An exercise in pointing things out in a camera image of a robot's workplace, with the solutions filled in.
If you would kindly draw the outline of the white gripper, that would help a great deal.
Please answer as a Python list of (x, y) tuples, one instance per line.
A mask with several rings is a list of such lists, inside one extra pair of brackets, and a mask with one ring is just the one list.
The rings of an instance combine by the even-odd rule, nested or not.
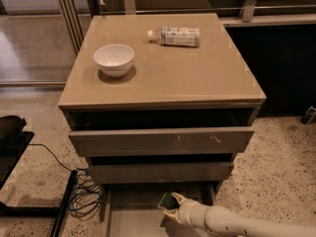
[(180, 207), (173, 209), (161, 207), (161, 210), (165, 215), (175, 222), (185, 226), (205, 229), (205, 214), (209, 209), (208, 205), (201, 204), (196, 200), (186, 198), (175, 192), (172, 192), (171, 196), (176, 200)]

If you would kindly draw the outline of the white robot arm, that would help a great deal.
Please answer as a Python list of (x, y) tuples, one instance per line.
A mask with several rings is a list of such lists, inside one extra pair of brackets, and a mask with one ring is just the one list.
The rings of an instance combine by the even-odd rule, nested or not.
[(158, 207), (174, 221), (216, 236), (316, 237), (315, 226), (243, 216), (219, 205), (205, 205), (177, 193), (166, 193)]

